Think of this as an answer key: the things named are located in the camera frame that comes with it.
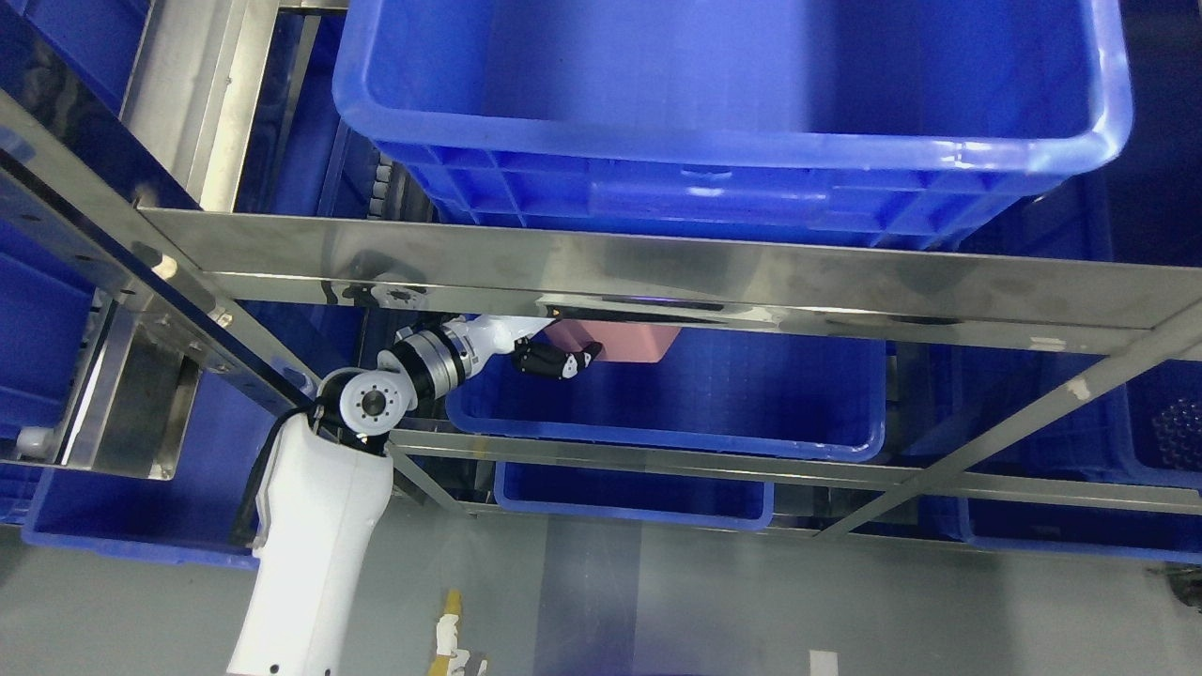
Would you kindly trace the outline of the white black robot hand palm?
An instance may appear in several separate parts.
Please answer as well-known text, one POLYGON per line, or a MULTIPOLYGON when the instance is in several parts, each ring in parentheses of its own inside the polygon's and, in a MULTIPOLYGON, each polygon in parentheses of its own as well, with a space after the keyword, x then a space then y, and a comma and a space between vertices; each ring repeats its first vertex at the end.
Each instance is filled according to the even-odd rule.
POLYGON ((480 315, 448 321, 441 325, 441 330, 456 348, 465 376, 476 376, 490 358, 510 355, 516 343, 537 336, 553 322, 554 319, 480 315))

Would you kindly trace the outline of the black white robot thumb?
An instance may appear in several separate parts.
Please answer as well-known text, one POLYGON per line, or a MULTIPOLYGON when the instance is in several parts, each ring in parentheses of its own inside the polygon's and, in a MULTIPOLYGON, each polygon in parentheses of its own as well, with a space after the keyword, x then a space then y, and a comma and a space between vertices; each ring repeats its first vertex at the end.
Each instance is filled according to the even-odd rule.
POLYGON ((512 352, 512 364, 528 376, 567 380, 578 376, 602 351, 603 346, 597 342, 590 342, 579 351, 567 351, 549 343, 519 340, 512 352))

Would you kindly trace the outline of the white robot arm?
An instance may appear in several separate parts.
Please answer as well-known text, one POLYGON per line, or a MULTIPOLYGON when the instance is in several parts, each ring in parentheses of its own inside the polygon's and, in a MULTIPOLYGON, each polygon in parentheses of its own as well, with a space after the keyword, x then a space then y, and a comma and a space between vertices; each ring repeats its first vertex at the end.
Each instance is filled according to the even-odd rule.
POLYGON ((601 358, 597 340, 538 340, 552 325, 484 314, 416 330, 379 351, 374 368, 334 370, 313 404, 276 419, 230 533, 257 573, 227 674, 339 674, 365 548, 393 496, 391 432, 492 358, 552 380, 601 358))

